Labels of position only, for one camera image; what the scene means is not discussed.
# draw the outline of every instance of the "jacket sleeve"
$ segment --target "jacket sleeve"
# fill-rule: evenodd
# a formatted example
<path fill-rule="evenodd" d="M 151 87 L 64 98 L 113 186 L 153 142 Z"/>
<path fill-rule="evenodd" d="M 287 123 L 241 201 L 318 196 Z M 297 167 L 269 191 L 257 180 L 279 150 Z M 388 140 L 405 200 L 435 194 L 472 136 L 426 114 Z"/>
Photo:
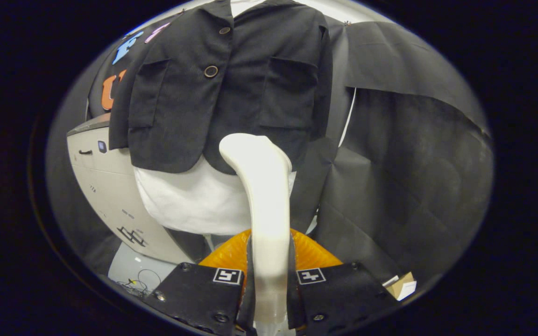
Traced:
<path fill-rule="evenodd" d="M 314 141 L 325 136 L 325 132 L 327 130 L 327 119 L 329 118 L 329 108 L 331 105 L 333 54 L 329 40 L 329 30 L 327 29 L 327 22 L 325 19 L 322 18 L 319 28 L 323 36 L 321 39 L 318 84 L 314 96 L 314 107 L 312 108 L 312 128 L 310 132 L 310 141 Z"/>

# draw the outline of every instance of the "cable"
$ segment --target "cable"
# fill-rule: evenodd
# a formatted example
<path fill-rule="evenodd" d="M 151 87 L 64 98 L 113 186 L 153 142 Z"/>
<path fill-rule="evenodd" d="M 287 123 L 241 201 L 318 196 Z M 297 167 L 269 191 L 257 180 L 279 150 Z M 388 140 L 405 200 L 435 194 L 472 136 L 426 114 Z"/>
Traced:
<path fill-rule="evenodd" d="M 155 274 L 155 275 L 157 276 L 157 278 L 159 279 L 159 285 L 161 284 L 161 282 L 162 282 L 162 281 L 161 281 L 161 277 L 160 277 L 158 274 L 156 274 L 156 272 L 155 272 L 154 270 L 149 270 L 148 268 L 145 268 L 145 269 L 141 270 L 140 272 L 138 272 L 138 275 L 136 276 L 136 278 L 138 279 L 138 281 L 141 281 L 141 273 L 142 273 L 143 271 L 150 271 L 150 272 L 153 272 L 153 274 Z"/>

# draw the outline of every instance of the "jacket button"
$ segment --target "jacket button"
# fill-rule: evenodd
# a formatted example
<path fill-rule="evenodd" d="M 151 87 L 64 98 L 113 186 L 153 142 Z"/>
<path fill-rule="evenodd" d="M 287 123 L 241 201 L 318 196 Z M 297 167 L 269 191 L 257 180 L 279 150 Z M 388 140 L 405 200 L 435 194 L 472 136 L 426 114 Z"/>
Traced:
<path fill-rule="evenodd" d="M 219 69 L 215 65 L 207 66 L 205 69 L 205 76 L 209 78 L 215 77 L 217 73 L 219 72 Z"/>

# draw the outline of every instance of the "white mannequin torso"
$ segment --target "white mannequin torso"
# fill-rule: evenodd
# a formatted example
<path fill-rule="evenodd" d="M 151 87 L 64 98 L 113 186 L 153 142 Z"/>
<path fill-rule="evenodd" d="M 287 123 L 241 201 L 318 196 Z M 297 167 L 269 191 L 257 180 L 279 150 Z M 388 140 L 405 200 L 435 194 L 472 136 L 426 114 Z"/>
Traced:
<path fill-rule="evenodd" d="M 231 0 L 230 6 L 232 9 L 232 16 L 236 17 L 246 9 L 256 6 L 261 2 L 265 2 L 265 0 Z"/>

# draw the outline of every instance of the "bolt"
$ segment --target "bolt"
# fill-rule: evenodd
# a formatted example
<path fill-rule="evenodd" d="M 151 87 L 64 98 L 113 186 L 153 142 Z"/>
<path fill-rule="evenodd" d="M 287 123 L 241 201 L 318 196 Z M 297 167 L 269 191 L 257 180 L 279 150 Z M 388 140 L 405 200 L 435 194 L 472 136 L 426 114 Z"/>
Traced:
<path fill-rule="evenodd" d="M 162 301 L 162 302 L 165 301 L 165 295 L 163 295 L 162 292 L 155 291 L 154 295 L 155 295 L 156 299 L 158 299 L 159 301 Z"/>
<path fill-rule="evenodd" d="M 219 323 L 226 323 L 227 321 L 230 320 L 230 317 L 227 317 L 226 315 L 223 315 L 222 313 L 219 313 L 219 314 L 215 315 L 215 319 Z"/>

